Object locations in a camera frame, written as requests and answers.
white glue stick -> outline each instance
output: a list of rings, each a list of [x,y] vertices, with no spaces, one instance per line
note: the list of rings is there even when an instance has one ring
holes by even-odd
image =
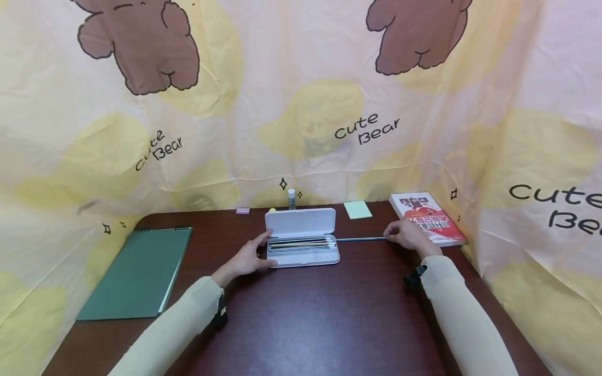
[[[295,190],[288,190],[288,210],[295,210]]]

spiral binding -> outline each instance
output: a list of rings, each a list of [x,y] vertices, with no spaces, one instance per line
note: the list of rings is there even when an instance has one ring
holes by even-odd
[[[192,227],[190,227],[190,226],[175,226],[173,228],[174,231],[188,231],[191,229],[192,229]],[[150,228],[150,227],[140,227],[138,229],[134,229],[134,232],[149,232],[151,230],[152,230],[152,228]]]

cute bear curtain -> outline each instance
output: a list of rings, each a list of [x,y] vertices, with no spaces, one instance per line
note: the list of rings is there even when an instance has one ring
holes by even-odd
[[[602,355],[595,0],[0,0],[0,374],[136,222],[429,191],[555,375]]]

dark red table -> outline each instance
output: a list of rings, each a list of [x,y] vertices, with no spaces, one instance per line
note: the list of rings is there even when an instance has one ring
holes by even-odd
[[[369,203],[373,218],[337,210],[337,237],[380,236],[397,219],[387,202]],[[138,227],[192,226],[170,304],[265,231],[266,209],[153,214]],[[240,277],[226,290],[229,322],[198,336],[168,375],[439,376],[459,375],[423,292],[403,276],[413,252],[386,241],[345,242],[337,265],[270,270]],[[457,247],[445,255],[499,329],[521,376],[547,368]],[[44,376],[106,376],[151,319],[76,322]]]

notebook cover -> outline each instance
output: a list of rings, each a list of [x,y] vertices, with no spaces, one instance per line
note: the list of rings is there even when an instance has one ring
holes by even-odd
[[[134,230],[77,320],[156,317],[178,272],[192,228]]]

